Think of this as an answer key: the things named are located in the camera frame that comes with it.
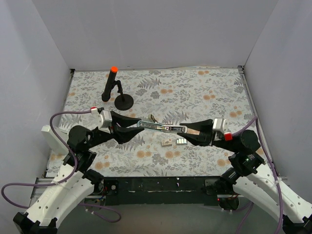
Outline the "staple tray with staples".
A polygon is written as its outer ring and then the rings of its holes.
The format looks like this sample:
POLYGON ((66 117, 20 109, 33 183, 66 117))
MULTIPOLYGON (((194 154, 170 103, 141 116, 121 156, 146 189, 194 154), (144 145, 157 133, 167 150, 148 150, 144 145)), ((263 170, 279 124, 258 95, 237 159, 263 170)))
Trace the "staple tray with staples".
POLYGON ((177 138, 176 139, 176 145, 187 145, 188 141, 184 138, 177 138))

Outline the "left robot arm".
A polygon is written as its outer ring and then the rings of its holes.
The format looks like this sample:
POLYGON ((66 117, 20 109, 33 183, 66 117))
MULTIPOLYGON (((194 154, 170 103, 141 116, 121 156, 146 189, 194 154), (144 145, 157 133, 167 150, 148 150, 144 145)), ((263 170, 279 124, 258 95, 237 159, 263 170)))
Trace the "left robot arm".
POLYGON ((45 184, 38 200, 25 212, 18 212, 13 222, 21 234, 55 234, 67 215, 88 195, 103 191, 104 177, 90 169, 96 153, 90 149, 114 139, 118 144, 130 141, 142 127, 138 118, 92 107, 87 111, 98 117, 98 126, 89 130, 77 125, 70 129, 68 140, 57 139, 68 149, 68 155, 55 178, 45 184))

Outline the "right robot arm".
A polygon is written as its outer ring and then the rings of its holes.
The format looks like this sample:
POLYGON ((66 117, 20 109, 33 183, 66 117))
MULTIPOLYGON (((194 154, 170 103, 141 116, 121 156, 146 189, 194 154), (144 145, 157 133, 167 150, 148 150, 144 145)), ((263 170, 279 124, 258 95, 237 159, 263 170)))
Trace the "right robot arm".
POLYGON ((264 210, 277 222, 276 233, 310 234, 312 205, 285 184, 273 163, 257 153, 262 138, 244 127, 231 133, 224 118, 182 123, 177 134, 194 146, 215 146, 233 153, 231 168, 207 186, 210 194, 236 193, 264 210))

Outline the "beige green stapler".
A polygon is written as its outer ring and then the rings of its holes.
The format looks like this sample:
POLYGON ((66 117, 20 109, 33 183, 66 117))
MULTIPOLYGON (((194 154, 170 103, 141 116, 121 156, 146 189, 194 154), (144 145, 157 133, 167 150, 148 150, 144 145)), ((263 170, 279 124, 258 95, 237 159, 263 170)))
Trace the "beige green stapler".
POLYGON ((172 132, 172 133, 186 133, 187 127, 178 126, 172 124, 165 124, 158 122, 152 114, 149 114, 148 121, 140 120, 137 122, 137 127, 143 127, 144 129, 149 129, 159 132, 172 132))

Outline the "white staple box sleeve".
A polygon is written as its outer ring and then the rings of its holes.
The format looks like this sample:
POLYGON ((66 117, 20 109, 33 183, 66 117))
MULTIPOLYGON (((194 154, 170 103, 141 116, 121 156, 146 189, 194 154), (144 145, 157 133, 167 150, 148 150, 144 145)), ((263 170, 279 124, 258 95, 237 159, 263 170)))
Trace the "white staple box sleeve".
POLYGON ((171 138, 164 138, 161 140, 161 146, 165 147, 165 146, 172 146, 173 144, 173 140, 171 138))

